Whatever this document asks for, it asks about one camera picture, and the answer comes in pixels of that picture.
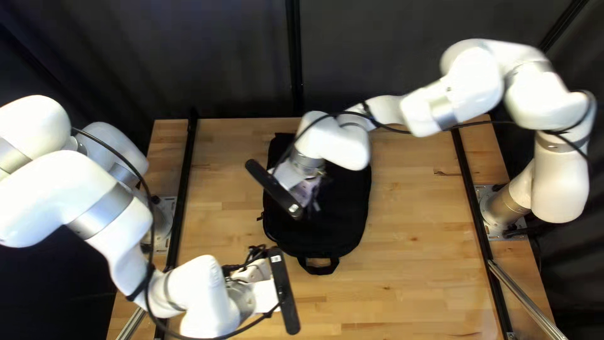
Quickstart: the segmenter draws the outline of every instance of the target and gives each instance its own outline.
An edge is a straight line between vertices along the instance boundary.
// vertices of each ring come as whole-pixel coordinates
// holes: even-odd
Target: black fabric wall
[[[0,40],[0,105],[43,94],[83,126],[88,118],[21,58],[14,43]],[[115,286],[103,256],[61,227],[33,247],[0,246],[0,292],[2,339],[104,339]]]
[[[442,52],[462,39],[538,45],[570,3],[301,1],[305,107],[341,110],[362,99],[404,94],[426,85],[440,77]],[[591,0],[585,10],[589,8],[593,14],[581,16],[583,24],[572,27],[574,35],[561,39],[550,53],[569,87],[586,88],[599,97],[604,96],[600,94],[604,35],[597,21],[602,18],[601,6],[593,4],[601,3]],[[65,105],[75,126],[92,121],[111,123],[142,150],[147,148],[154,119],[185,117],[191,106],[202,117],[293,115],[284,0],[3,0],[0,24],[4,44],[0,45],[4,71],[0,85],[11,89],[0,94],[2,103],[22,94],[50,95]],[[506,116],[501,109],[493,115],[500,119]],[[590,144],[594,159],[604,152],[604,146],[595,146],[601,145],[600,121]],[[508,171],[514,175],[532,156],[530,151],[518,152],[526,149],[526,141],[532,142],[532,134],[513,128],[497,132]],[[599,171],[602,164],[594,167]],[[601,255],[589,249],[599,248],[603,236],[596,227],[601,218],[596,210],[601,205],[601,181],[600,177],[594,178],[594,199],[586,210],[589,214],[573,226],[552,229],[539,238],[544,281],[554,312],[556,308],[561,311],[556,314],[558,323],[559,318],[593,316],[586,313],[599,308],[599,298],[594,298],[599,295],[585,292],[587,288],[596,289],[593,284],[598,282],[590,280],[597,276],[596,261]],[[32,327],[25,328],[31,323],[43,324],[46,338],[75,334],[66,333],[73,322],[50,322],[55,319],[34,308],[37,299],[53,296],[54,290],[73,292],[68,302],[76,296],[83,299],[78,301],[86,301],[88,309],[81,304],[66,304],[61,314],[77,320],[80,328],[76,330],[83,332],[79,333],[81,337],[104,338],[102,329],[109,314],[105,313],[106,319],[101,321],[95,315],[110,311],[111,303],[107,301],[112,298],[102,295],[95,299],[95,294],[108,291],[104,285],[108,276],[92,268],[106,270],[106,265],[93,255],[63,265],[76,261],[76,253],[89,250],[66,234],[59,231],[29,249],[0,249],[15,263],[8,265],[2,257],[2,276],[19,277],[7,286],[13,292],[9,307],[14,308],[22,299],[31,302],[30,309],[12,319],[3,317],[10,308],[1,305],[0,322],[22,325],[17,327],[21,333],[15,338],[39,335]],[[61,262],[58,257],[69,260]],[[575,266],[578,262],[573,261],[585,258],[590,260],[584,262],[581,271]],[[46,268],[32,267],[32,263]],[[85,275],[87,279],[80,274],[83,268],[90,272]],[[44,289],[20,289],[39,282],[45,283]],[[567,285],[566,290],[552,290],[554,283],[560,282]],[[583,329],[571,328],[572,323],[562,325],[568,327],[563,329],[565,332],[577,335],[574,339],[589,338],[581,338]]]
[[[583,214],[536,238],[554,317],[570,339],[604,338],[604,1],[590,1],[547,53],[570,89],[599,99],[588,146],[593,171]]]

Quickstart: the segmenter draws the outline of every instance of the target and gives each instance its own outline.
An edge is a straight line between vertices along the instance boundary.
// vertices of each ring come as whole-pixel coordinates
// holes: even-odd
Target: silver joint ring
[[[432,118],[442,131],[452,128],[458,123],[453,110],[453,104],[451,104],[451,101],[445,94],[431,99],[429,105]]]
[[[8,140],[0,137],[0,169],[8,174],[17,171],[23,165],[31,162],[27,157],[15,148]]]
[[[572,142],[577,148],[580,148],[581,146],[585,145],[587,142],[589,142],[590,137],[589,136],[585,136],[575,142]],[[547,151],[551,151],[551,152],[555,152],[558,154],[563,154],[566,152],[571,152],[571,151],[576,151],[572,146],[566,144],[563,140],[560,139],[560,143],[552,143],[549,140],[546,140],[545,138],[543,138],[542,136],[540,136],[539,134],[535,134],[535,141],[541,145],[543,148],[545,148]]]
[[[118,181],[124,183],[129,188],[134,188],[139,179],[132,171],[124,168],[121,164],[114,163],[108,171],[109,175],[113,176]]]
[[[121,215],[133,199],[134,196],[126,188],[116,183],[99,201],[66,226],[79,237],[87,240]]]

